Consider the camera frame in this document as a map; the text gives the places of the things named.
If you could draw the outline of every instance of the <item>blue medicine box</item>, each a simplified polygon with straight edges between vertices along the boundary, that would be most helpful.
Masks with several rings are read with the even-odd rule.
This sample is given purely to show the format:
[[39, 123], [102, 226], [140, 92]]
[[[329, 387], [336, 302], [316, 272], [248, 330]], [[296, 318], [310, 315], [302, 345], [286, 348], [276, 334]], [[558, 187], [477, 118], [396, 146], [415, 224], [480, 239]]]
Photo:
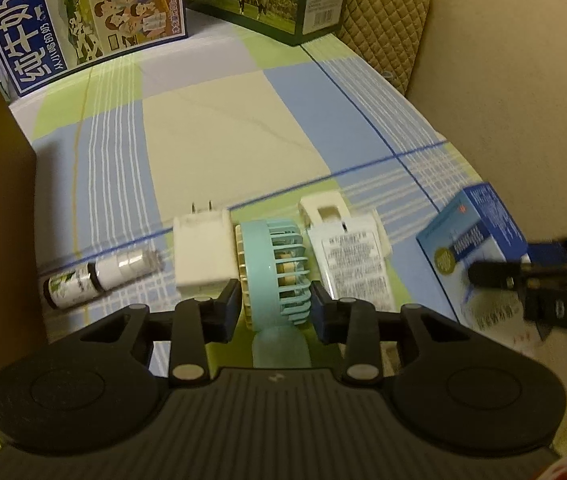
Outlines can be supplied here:
[[462, 189], [417, 235], [460, 323], [511, 348], [540, 341], [534, 324], [523, 320], [516, 293], [475, 288], [468, 267], [476, 260], [520, 261], [527, 242], [487, 182]]

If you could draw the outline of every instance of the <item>tube label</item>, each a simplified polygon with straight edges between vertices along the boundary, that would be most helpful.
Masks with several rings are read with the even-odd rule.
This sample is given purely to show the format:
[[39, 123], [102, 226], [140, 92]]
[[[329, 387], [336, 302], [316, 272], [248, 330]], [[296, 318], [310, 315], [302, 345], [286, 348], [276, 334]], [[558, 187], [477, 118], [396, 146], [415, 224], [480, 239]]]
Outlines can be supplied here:
[[99, 296], [100, 292], [90, 279], [89, 264], [65, 270], [46, 281], [48, 293], [57, 308], [68, 308]]

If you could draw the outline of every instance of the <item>white cap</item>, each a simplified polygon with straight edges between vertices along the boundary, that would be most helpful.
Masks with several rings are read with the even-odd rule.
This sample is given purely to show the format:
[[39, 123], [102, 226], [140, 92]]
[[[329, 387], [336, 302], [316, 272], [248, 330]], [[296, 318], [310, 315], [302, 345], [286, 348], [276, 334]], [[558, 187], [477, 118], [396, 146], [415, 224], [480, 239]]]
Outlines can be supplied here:
[[97, 280], [104, 290], [110, 290], [135, 280], [159, 268], [157, 254], [147, 248], [132, 249], [97, 260]]

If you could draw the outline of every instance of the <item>beige wall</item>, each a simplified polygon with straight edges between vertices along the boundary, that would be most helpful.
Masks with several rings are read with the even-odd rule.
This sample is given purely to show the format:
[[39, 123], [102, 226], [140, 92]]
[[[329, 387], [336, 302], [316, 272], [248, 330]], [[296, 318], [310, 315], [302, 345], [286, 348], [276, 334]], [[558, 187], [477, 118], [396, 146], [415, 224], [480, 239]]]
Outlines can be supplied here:
[[529, 239], [567, 233], [567, 0], [434, 0], [407, 97]]

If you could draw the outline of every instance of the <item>mini fan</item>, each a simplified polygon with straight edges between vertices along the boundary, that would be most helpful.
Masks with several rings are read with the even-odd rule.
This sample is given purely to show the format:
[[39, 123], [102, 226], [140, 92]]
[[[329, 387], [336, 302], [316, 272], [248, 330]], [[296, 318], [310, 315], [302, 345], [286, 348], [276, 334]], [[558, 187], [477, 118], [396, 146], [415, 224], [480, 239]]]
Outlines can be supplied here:
[[310, 314], [308, 258], [291, 220], [243, 222], [235, 228], [241, 292], [256, 368], [309, 368], [306, 340], [295, 327]]

